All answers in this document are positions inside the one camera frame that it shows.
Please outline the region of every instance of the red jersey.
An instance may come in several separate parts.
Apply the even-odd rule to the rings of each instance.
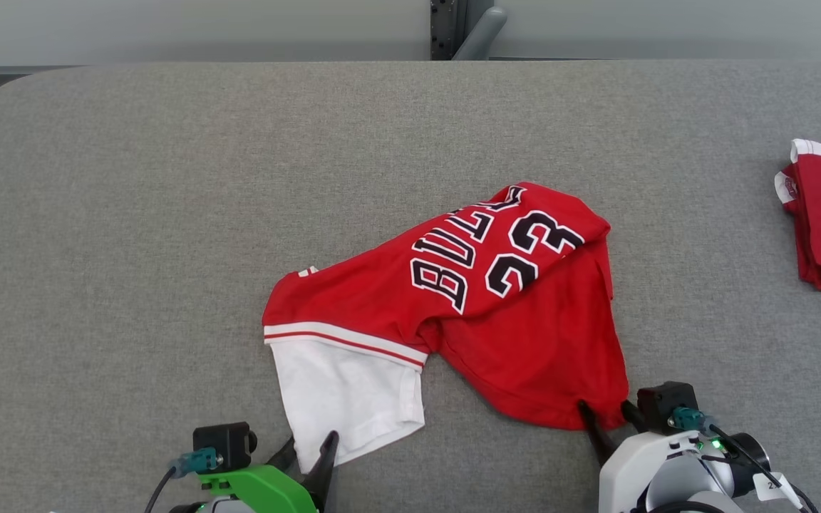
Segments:
[[[264,341],[304,470],[332,429],[343,463],[421,428],[431,353],[522,421],[580,429],[586,400],[606,428],[621,423],[629,386],[610,311],[608,231],[576,197],[518,184],[281,279]]]

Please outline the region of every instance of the black lettering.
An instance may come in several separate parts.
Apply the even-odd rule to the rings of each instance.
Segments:
[[[413,243],[413,248],[416,251],[439,254],[440,257],[459,263],[467,269],[473,267],[476,257],[473,246],[439,228],[433,228],[427,232],[425,236]]]
[[[467,282],[465,277],[452,269],[437,266],[420,259],[410,261],[410,279],[418,289],[433,290],[452,301],[452,307],[460,314],[465,313]]]
[[[509,279],[511,273],[518,275],[518,288],[524,290],[537,279],[537,264],[528,262],[517,254],[498,254],[486,273],[486,288],[496,296],[504,298],[512,288]]]
[[[534,235],[535,227],[547,228],[543,237],[538,239]],[[528,254],[534,251],[538,241],[556,253],[562,253],[565,244],[569,244],[573,249],[584,244],[584,238],[579,234],[557,223],[550,214],[539,210],[532,210],[525,217],[518,218],[509,230],[509,240],[513,246]]]
[[[447,218],[446,221],[469,232],[473,240],[483,242],[486,238],[486,234],[490,231],[490,224],[492,224],[493,219],[492,215],[485,212],[470,212],[470,217],[475,219],[475,221],[471,222],[460,217],[458,212],[457,210],[453,212],[452,217]]]
[[[509,191],[505,193],[504,202],[476,202],[475,207],[489,208],[493,212],[499,212],[506,208],[518,207],[522,201],[522,192],[527,191],[524,187],[518,185],[509,185]]]

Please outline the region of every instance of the gray fabric surface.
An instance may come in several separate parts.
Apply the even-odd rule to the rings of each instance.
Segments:
[[[821,140],[821,65],[180,64],[5,85],[0,511],[140,510],[198,425],[247,420],[268,457],[288,435],[261,344],[277,279],[519,180],[612,224],[633,393],[693,383],[821,506],[821,293],[772,186],[793,137]],[[425,428],[340,467],[335,511],[596,510],[583,432],[499,416],[438,357],[423,400]],[[173,481],[156,510],[198,488]]]

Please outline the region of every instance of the black cable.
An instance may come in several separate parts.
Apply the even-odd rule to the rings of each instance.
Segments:
[[[815,504],[812,503],[812,500],[807,497],[807,494],[802,492],[802,490],[798,487],[794,486],[794,483],[788,483],[791,486],[791,489],[794,490],[794,493],[797,494],[800,499],[804,500],[804,504],[809,507],[810,513],[819,513],[818,509],[815,509]]]
[[[721,431],[721,429],[718,426],[714,425],[714,424],[710,425],[709,428],[711,429],[711,431],[716,432],[716,434],[718,436],[720,436],[721,439],[727,440],[728,442],[730,442],[730,445],[733,445],[733,448],[736,449],[737,452],[739,452],[746,459],[748,459],[750,461],[750,463],[755,465],[756,468],[758,468],[760,472],[765,474],[765,477],[768,477],[768,480],[771,481],[772,484],[774,484],[778,488],[780,488],[782,486],[781,481],[778,481],[778,480],[775,479],[775,475],[772,475],[772,473],[769,472],[767,470],[767,468],[763,467],[761,463],[756,461],[755,458],[751,457],[749,452],[746,452],[746,449],[742,448],[742,446],[740,446],[740,444],[737,444],[736,440],[734,440],[733,438],[730,438],[730,435],[726,434],[726,432]]]
[[[755,465],[759,470],[761,470],[763,472],[763,474],[765,474],[766,477],[769,478],[770,481],[775,483],[776,487],[780,488],[782,486],[781,483],[778,480],[775,479],[775,475],[772,475],[771,472],[765,470],[765,468],[763,468],[763,466],[759,462],[757,462],[755,460],[755,458],[753,458],[749,455],[749,452],[744,451],[743,448],[740,447],[740,444],[737,444],[736,440],[734,440],[733,438],[730,438],[730,436],[727,435],[726,432],[721,431],[721,429],[719,429],[718,426],[716,426],[716,425],[711,426],[711,431],[714,431],[721,438],[726,439],[731,445],[733,445],[733,447],[735,449],[737,449],[737,451],[739,451],[742,455],[744,455],[744,457],[746,457],[746,459],[750,460],[750,463]],[[726,463],[728,465],[743,465],[744,467],[750,467],[749,463],[743,463],[743,462],[737,461],[735,459],[710,457],[710,455],[703,455],[701,457],[701,459],[703,459],[705,461],[716,461],[716,462],[719,462],[719,463]],[[812,500],[810,500],[809,497],[807,497],[807,494],[802,492],[802,490],[800,488],[796,487],[794,485],[794,483],[788,483],[788,484],[791,486],[791,490],[794,490],[794,493],[797,494],[797,496],[800,497],[800,499],[802,501],[804,501],[804,504],[807,505],[807,508],[809,509],[809,513],[819,513],[819,510],[817,509],[817,507],[815,507],[815,504],[812,503]]]
[[[157,496],[159,496],[160,491],[163,491],[163,487],[166,486],[167,481],[170,480],[173,474],[176,473],[176,467],[170,467],[170,470],[167,470],[167,473],[163,475],[163,479],[160,480],[160,484],[157,484],[157,487],[154,488],[154,493],[150,495],[150,500],[148,501],[147,507],[144,509],[144,513],[150,513],[151,509],[154,509],[154,503],[157,502]]]
[[[698,513],[724,513],[723,509],[705,504],[704,502],[695,502],[691,500],[681,500],[664,504],[663,506],[655,507],[648,513],[682,513],[683,511],[698,511]]]

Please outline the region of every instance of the gray wall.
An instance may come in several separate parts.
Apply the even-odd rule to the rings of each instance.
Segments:
[[[497,0],[495,56],[821,58],[809,0]],[[429,58],[428,0],[0,0],[0,67]]]
[[[821,59],[812,0],[496,0],[496,56]]]

